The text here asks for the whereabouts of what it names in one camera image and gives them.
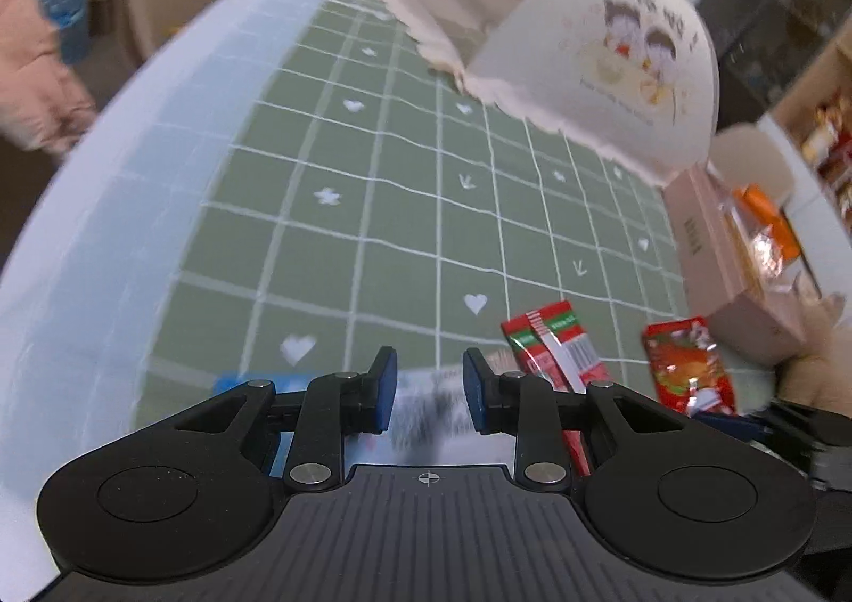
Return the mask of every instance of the barcode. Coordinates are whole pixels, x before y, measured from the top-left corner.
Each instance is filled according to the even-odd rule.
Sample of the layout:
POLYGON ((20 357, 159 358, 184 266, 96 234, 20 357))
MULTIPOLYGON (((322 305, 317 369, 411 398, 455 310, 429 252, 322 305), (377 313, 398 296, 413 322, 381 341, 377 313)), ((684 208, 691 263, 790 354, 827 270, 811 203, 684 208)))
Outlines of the barcode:
POLYGON ((592 346, 591 340, 586 333, 567 340, 562 343, 562 347, 568 352, 571 361, 574 362, 574 365, 581 373, 601 363, 601 359, 595 353, 595 348, 592 346))

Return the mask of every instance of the metal screw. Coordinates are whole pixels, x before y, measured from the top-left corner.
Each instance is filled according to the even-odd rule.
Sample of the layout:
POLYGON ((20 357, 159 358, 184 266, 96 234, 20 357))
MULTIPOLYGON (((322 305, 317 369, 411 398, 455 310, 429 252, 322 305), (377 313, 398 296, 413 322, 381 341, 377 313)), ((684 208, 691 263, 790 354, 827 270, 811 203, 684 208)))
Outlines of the metal screw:
POLYGON ((556 484, 565 479, 568 473, 554 462, 534 462, 524 470, 527 479, 539 484, 556 484))
POLYGON ((318 462, 304 462, 290 470, 290 479, 301 484, 321 484, 331 477, 331 470, 318 462))

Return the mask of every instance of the cartoon girl illustration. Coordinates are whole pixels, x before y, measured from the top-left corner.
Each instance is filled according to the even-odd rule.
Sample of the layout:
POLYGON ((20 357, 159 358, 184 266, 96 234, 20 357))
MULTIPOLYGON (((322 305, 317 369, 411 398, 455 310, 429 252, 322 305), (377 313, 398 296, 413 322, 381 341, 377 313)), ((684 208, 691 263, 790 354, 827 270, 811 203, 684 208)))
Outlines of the cartoon girl illustration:
POLYGON ((603 5, 603 20, 607 24, 603 46, 629 59, 630 52, 640 42, 639 9, 629 3, 615 3, 612 0, 604 1, 603 5))
POLYGON ((649 104, 657 105, 662 95, 671 90, 674 79, 677 51, 671 37, 658 27, 653 27, 645 37, 645 59, 642 70, 653 77, 644 80, 639 88, 649 104))

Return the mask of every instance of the water bottle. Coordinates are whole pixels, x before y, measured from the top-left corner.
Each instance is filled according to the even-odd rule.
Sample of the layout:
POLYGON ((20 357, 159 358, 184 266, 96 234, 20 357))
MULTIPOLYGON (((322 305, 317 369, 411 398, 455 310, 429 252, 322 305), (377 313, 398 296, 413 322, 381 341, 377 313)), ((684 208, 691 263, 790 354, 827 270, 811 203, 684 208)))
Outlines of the water bottle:
POLYGON ((42 0, 44 15, 59 29, 60 56, 67 64, 88 54, 87 0, 42 0))

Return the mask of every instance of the red snack package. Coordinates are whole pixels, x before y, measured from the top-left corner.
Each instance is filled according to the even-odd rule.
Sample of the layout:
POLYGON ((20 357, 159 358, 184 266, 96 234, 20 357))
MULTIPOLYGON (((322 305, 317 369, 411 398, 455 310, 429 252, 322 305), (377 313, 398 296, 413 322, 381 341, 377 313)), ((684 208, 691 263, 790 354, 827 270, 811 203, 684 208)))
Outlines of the red snack package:
POLYGON ((736 414, 734 388, 700 317, 648 326, 643 336, 659 402, 681 414, 736 414))
MULTIPOLYGON (((504 321, 500 327, 521 369, 547 379, 556 391, 582 393, 591 381, 610 380, 568 302, 537 308, 504 321)), ((563 432, 563 436, 574 465, 588 475, 579 432, 563 432)))

